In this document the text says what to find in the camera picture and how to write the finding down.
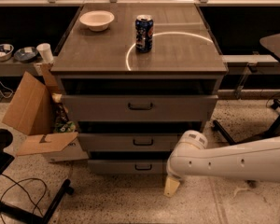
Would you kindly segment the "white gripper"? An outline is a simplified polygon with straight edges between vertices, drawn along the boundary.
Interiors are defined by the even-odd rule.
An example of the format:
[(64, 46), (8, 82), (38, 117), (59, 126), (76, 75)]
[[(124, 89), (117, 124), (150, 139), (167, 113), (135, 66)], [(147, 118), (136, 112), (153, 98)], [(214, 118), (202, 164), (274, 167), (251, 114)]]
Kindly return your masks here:
[(166, 164), (166, 177), (164, 195), (166, 197), (173, 197), (179, 188), (180, 181), (183, 175), (183, 158), (180, 156), (171, 155)]

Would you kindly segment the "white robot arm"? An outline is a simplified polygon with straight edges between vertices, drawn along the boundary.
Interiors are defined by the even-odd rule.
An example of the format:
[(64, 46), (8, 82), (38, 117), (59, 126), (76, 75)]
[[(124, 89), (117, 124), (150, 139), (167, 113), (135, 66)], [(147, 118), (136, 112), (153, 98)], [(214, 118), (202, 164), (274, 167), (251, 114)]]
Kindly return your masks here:
[(165, 196), (173, 196), (187, 175), (280, 183), (280, 136), (227, 147), (207, 145), (202, 133), (182, 134), (166, 164)]

